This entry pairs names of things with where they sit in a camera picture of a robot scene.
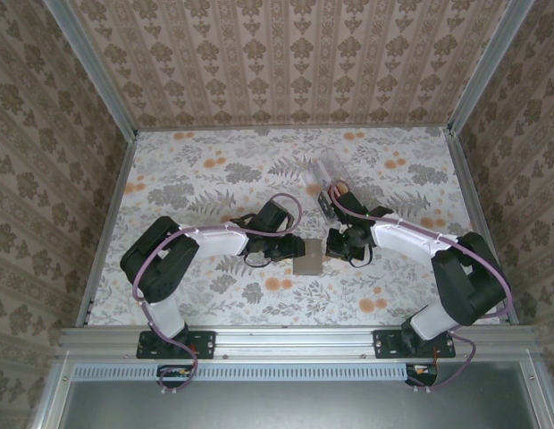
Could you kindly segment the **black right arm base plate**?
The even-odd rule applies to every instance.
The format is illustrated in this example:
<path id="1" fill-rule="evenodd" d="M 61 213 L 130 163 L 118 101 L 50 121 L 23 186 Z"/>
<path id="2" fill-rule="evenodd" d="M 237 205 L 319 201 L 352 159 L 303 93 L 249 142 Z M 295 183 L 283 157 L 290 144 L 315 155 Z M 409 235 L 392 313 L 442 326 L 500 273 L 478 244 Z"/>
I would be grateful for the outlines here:
<path id="1" fill-rule="evenodd" d="M 454 341 L 447 332 L 431 340 L 424 340 L 414 332 L 400 329 L 373 331 L 374 354 L 378 359 L 388 358 L 453 358 Z"/>

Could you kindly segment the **wide aluminium base rail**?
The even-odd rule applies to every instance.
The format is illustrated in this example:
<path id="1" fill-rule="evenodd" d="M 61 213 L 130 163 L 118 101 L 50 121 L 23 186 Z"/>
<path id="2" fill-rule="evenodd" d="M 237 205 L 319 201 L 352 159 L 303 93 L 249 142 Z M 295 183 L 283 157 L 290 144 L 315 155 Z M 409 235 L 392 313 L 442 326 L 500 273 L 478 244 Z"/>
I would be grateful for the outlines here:
<path id="1" fill-rule="evenodd" d="M 62 330 L 55 358 L 76 362 L 130 362 L 147 326 L 86 326 Z M 199 326 L 216 332 L 215 362 L 371 362 L 376 331 L 387 326 Z M 476 345 L 475 362 L 539 360 L 541 348 L 529 326 L 480 324 L 457 335 Z"/>

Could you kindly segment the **aluminium table side rail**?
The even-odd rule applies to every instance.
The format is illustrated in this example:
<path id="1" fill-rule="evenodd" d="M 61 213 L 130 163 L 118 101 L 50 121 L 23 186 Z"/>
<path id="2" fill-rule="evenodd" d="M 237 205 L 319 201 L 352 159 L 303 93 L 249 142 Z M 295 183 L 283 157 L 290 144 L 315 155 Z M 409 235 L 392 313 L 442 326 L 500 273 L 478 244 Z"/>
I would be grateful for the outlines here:
<path id="1" fill-rule="evenodd" d="M 80 310 L 75 322 L 75 326 L 77 328 L 81 328 L 88 324 L 90 309 L 94 302 L 97 288 L 99 286 L 102 272 L 105 266 L 106 255 L 112 241 L 113 229 L 115 226 L 117 215 L 119 213 L 120 204 L 122 202 L 122 197 L 130 174 L 130 169 L 133 164 L 137 143 L 137 139 L 134 139 L 126 146 L 121 169 L 119 171 L 110 205 L 108 207 L 108 212 L 105 218 L 105 223 L 100 236 L 100 240 L 97 245 L 97 252 L 91 266 L 86 288 L 84 290 L 84 295 L 80 304 Z"/>
<path id="2" fill-rule="evenodd" d="M 499 257 L 494 246 L 494 242 L 483 213 L 482 205 L 478 197 L 477 189 L 474 185 L 474 180 L 469 170 L 468 162 L 459 137 L 447 127 L 444 127 L 443 131 L 449 148 L 450 157 L 454 165 L 457 181 L 463 194 L 466 211 L 468 212 L 472 229 L 483 236 L 491 249 L 491 253 L 495 256 L 497 261 L 499 261 Z"/>

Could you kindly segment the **aluminium frame bar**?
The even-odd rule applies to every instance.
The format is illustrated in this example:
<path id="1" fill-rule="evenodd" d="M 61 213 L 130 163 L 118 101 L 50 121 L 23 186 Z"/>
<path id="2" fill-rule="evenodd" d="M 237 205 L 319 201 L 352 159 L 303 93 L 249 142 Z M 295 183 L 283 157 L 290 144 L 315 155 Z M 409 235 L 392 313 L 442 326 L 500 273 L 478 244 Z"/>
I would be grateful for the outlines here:
<path id="1" fill-rule="evenodd" d="M 546 365 L 528 358 L 520 367 L 537 427 L 554 429 L 554 385 Z"/>
<path id="2" fill-rule="evenodd" d="M 30 429 L 59 429 L 71 390 L 74 367 L 69 359 L 55 361 L 46 379 L 46 386 Z"/>

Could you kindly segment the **black card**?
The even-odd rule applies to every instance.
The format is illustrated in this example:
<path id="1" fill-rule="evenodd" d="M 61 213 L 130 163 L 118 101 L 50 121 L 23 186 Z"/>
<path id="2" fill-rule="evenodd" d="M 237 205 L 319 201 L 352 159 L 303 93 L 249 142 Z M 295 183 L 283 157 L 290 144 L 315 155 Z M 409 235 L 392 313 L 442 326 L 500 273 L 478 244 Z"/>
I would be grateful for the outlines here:
<path id="1" fill-rule="evenodd" d="M 320 195 L 317 198 L 317 203 L 323 213 L 323 218 L 325 219 L 325 221 L 328 224 L 334 223 L 337 220 L 337 217 L 327 197 L 324 195 Z"/>

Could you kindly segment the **aluminium corner post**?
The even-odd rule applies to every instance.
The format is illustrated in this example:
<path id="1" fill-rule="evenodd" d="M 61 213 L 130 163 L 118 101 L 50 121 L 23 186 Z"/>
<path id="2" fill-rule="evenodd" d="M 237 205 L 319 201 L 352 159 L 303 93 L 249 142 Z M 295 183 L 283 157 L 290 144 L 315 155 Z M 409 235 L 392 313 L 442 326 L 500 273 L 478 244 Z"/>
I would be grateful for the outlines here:
<path id="1" fill-rule="evenodd" d="M 506 11 L 499 20 L 488 45 L 483 50 L 479 63 L 476 65 L 450 116 L 448 128 L 451 134 L 458 135 L 466 125 L 493 74 L 499 69 L 501 60 L 530 12 L 533 3 L 534 0 L 509 0 Z"/>
<path id="2" fill-rule="evenodd" d="M 132 143 L 136 138 L 138 127 L 113 84 L 111 76 L 104 66 L 102 56 L 96 52 L 84 26 L 80 23 L 78 15 L 72 10 L 68 0 L 44 0 L 44 2 L 90 77 L 126 142 Z"/>

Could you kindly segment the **clear acrylic card holder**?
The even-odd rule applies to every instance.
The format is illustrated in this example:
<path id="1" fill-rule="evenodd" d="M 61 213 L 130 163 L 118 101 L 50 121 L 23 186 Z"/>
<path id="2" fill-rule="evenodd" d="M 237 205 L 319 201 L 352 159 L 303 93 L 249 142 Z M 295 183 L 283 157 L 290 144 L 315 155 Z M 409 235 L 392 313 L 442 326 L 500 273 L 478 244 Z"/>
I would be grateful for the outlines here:
<path id="1" fill-rule="evenodd" d="M 332 194 L 330 193 L 330 188 L 335 181 L 345 181 L 349 186 L 349 191 L 352 192 L 358 199 L 362 198 L 361 193 L 357 190 L 357 187 L 349 175 L 348 170 L 341 162 L 337 153 L 332 149 L 327 149 L 319 156 L 312 157 L 308 161 L 306 169 L 303 172 L 303 179 L 306 184 L 306 191 L 309 197 L 315 202 L 322 217 L 323 213 L 318 206 L 317 198 L 320 195 L 326 196 L 332 206 L 333 202 L 331 199 Z"/>

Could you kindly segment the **thin aluminium table rail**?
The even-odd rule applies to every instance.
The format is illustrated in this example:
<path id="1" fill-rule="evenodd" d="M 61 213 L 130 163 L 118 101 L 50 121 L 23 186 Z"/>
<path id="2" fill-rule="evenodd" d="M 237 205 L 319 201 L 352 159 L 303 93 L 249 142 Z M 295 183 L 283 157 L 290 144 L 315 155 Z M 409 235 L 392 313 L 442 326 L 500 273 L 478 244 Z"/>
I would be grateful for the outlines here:
<path id="1" fill-rule="evenodd" d="M 448 130 L 446 123 L 428 123 L 428 124 L 407 124 L 407 123 L 368 123 L 368 124 L 295 124 L 295 125 L 238 125 L 238 126 L 197 126 L 197 127 L 171 127 L 171 128 L 139 128 L 136 134 L 142 132 L 177 132 L 177 131 L 234 131 L 234 130 L 379 130 L 379 129 L 419 129 L 419 128 L 437 128 Z"/>

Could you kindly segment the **grey metal sheet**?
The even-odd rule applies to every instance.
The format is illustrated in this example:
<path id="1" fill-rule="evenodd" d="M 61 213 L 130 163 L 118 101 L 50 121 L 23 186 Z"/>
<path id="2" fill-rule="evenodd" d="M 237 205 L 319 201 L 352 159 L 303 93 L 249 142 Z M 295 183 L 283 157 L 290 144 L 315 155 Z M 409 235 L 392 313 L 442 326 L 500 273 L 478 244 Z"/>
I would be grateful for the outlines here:
<path id="1" fill-rule="evenodd" d="M 402 383 L 76 383 L 60 429 L 539 429 L 517 387 Z"/>

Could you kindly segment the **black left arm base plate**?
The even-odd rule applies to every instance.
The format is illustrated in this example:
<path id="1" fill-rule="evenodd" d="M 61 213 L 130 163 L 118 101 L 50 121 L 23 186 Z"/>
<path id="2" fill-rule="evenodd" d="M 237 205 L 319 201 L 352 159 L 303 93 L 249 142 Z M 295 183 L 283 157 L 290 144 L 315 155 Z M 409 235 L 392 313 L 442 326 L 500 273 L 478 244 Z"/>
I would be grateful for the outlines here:
<path id="1" fill-rule="evenodd" d="M 198 359 L 212 359 L 216 343 L 214 331 L 182 331 L 173 339 L 185 344 Z M 154 331 L 144 331 L 138 337 L 138 359 L 190 359 L 190 354 L 168 341 L 162 340 Z"/>

